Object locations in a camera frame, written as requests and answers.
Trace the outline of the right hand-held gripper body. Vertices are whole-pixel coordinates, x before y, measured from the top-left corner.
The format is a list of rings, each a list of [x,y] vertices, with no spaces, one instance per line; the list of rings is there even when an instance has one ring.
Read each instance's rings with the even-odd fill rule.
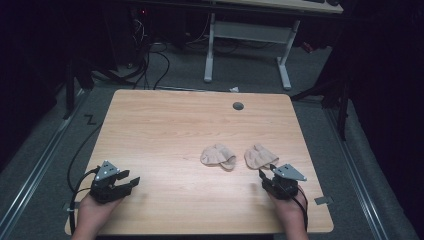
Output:
[[[307,177],[300,173],[291,164],[284,164],[277,167],[272,178],[263,183],[262,188],[279,200],[289,200],[294,198],[299,191],[299,181],[306,181]]]

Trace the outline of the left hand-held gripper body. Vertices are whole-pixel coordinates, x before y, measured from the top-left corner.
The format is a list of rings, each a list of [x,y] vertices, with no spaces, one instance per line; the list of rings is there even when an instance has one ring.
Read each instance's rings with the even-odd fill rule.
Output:
[[[132,188],[125,188],[124,184],[116,186],[116,174],[122,172],[114,164],[105,160],[92,181],[89,194],[101,204],[113,202],[131,194]]]

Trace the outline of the beige sock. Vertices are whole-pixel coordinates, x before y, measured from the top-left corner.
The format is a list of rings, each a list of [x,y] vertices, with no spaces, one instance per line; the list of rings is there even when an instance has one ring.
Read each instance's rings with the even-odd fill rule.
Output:
[[[251,169],[269,168],[279,161],[279,157],[261,144],[255,144],[244,153],[247,166]]]
[[[231,171],[235,168],[236,155],[225,145],[215,144],[203,150],[200,162],[207,166],[220,165],[223,169]]]

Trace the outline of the person's right hand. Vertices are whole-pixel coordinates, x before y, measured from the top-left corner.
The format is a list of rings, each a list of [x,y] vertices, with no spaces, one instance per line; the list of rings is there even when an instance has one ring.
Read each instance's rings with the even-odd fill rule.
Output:
[[[271,194],[268,196],[286,233],[306,230],[304,213],[307,211],[308,202],[303,193],[298,193],[291,200],[279,200]]]

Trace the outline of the person's left hand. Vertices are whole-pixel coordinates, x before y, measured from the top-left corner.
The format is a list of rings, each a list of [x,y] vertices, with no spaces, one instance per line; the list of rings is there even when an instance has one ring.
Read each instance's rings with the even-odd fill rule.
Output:
[[[75,240],[94,240],[121,202],[122,200],[118,199],[101,204],[90,194],[87,194],[80,202],[77,226],[72,238]]]

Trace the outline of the light wooden table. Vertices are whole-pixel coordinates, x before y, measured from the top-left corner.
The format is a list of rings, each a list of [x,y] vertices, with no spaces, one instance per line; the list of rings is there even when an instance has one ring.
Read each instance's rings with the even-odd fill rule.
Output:
[[[223,144],[231,171],[200,162]],[[274,207],[244,153],[261,144],[307,177],[308,230],[332,231],[322,190],[290,98],[284,94],[118,90],[88,166],[108,160],[140,178],[113,212],[106,236],[273,234]]]

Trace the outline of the white metal-legged desk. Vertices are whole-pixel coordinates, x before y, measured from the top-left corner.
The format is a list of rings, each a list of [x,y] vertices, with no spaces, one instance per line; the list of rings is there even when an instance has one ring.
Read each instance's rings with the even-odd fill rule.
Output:
[[[262,10],[284,10],[298,14],[341,15],[344,11],[340,3],[333,0],[205,0],[211,7],[261,8]],[[286,62],[297,35],[301,20],[295,17],[288,25],[255,23],[254,20],[217,20],[216,14],[209,15],[208,52],[205,62],[204,81],[213,80],[214,43],[217,38],[246,40],[263,43],[282,44],[282,55],[276,58],[283,88],[292,88]]]

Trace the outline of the metal floor rail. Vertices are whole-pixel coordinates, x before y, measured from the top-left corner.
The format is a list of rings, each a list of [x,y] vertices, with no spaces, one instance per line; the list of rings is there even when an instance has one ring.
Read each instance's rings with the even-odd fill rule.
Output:
[[[56,105],[18,150],[0,174],[0,240],[13,232],[27,204],[45,176],[73,118],[88,98],[90,90],[79,90],[71,112]]]
[[[363,181],[362,176],[355,164],[349,146],[347,142],[343,140],[340,137],[340,134],[338,133],[336,114],[332,110],[325,110],[324,114],[342,151],[343,159],[346,164],[346,168],[348,171],[348,175],[351,179],[353,189],[358,198],[359,204],[370,227],[370,230],[374,236],[374,239],[389,240],[389,236],[380,219],[374,201],[372,200],[365,185],[365,182]]]

